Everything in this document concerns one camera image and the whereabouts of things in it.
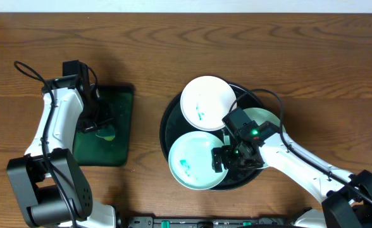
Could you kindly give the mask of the green scrubbing sponge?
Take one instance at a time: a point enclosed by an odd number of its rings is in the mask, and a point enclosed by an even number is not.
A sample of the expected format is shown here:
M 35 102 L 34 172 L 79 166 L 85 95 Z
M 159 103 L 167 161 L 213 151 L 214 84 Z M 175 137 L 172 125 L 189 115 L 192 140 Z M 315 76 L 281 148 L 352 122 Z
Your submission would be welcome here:
M 116 136 L 115 128 L 112 125 L 107 125 L 96 132 L 96 136 L 105 141 L 112 141 Z

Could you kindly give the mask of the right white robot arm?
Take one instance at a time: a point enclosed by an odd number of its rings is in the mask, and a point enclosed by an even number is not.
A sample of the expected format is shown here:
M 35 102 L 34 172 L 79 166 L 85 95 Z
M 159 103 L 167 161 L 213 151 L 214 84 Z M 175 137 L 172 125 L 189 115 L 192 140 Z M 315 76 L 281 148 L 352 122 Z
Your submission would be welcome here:
M 212 150 L 215 172 L 272 167 L 290 177 L 322 206 L 292 221 L 294 227 L 372 227 L 372 173 L 335 167 L 299 146 L 281 120 L 255 108 L 251 116 L 237 108 L 222 121 L 233 138 Z

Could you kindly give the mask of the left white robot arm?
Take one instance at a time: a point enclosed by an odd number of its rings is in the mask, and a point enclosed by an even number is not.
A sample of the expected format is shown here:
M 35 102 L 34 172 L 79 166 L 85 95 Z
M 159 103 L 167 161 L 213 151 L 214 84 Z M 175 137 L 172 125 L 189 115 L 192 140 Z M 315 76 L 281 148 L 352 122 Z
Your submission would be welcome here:
M 117 227 L 115 208 L 92 197 L 90 184 L 73 156 L 77 132 L 107 127 L 113 117 L 99 98 L 93 69 L 78 60 L 63 62 L 60 78 L 45 80 L 30 66 L 22 74 L 42 82 L 44 109 L 36 135 L 22 157 L 11 159 L 7 175 L 29 227 Z

